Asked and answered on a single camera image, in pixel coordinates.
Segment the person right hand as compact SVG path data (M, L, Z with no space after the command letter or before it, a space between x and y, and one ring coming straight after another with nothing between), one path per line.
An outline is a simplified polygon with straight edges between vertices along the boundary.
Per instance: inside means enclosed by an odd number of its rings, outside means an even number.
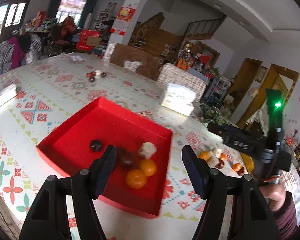
M282 183L265 185L259 189L264 198L269 199L268 205L271 211L281 209L286 200L286 190Z

